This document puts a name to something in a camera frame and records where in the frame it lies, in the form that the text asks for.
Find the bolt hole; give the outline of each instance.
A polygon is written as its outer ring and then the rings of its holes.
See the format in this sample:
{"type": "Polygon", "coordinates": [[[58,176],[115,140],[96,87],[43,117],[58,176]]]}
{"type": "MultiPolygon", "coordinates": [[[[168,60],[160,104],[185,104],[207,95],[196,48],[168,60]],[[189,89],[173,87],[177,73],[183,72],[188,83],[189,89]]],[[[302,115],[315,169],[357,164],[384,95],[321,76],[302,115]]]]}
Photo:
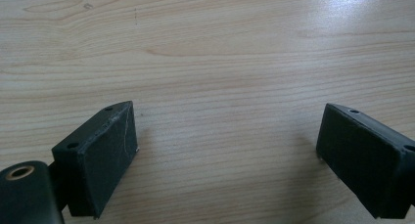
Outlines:
{"type": "Polygon", "coordinates": [[[34,167],[31,165],[25,165],[22,167],[18,167],[14,170],[12,170],[9,174],[7,174],[6,179],[13,181],[13,180],[19,180],[21,178],[24,178],[25,176],[29,175],[34,171],[34,167]]]}
{"type": "Polygon", "coordinates": [[[412,151],[415,153],[415,146],[405,145],[403,146],[406,150],[412,151]]]}
{"type": "Polygon", "coordinates": [[[74,148],[76,148],[77,146],[79,146],[79,144],[78,144],[78,143],[71,143],[71,144],[68,144],[68,148],[69,148],[69,149],[74,149],[74,148]]]}
{"type": "Polygon", "coordinates": [[[356,110],[348,110],[348,111],[352,113],[360,113],[359,111],[356,111],[356,110]]]}

